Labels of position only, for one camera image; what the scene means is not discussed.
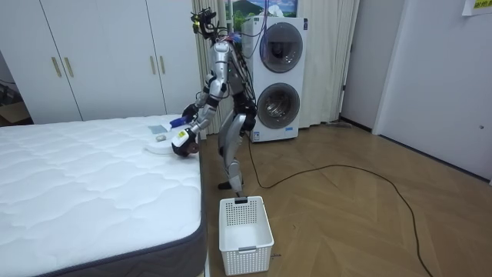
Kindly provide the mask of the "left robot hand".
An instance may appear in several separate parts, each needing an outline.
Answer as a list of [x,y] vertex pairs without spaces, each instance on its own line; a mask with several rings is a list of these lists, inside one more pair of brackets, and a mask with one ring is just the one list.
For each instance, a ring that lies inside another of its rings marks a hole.
[[188,157],[199,152],[197,135],[189,128],[181,130],[172,140],[173,152],[180,157]]

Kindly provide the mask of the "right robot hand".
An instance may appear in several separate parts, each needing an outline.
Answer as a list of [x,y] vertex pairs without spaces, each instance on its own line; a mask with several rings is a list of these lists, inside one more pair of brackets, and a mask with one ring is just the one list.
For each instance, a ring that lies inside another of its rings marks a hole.
[[182,112],[181,117],[183,121],[188,124],[196,119],[196,117],[198,116],[198,112],[199,107],[197,107],[195,104],[190,104]]

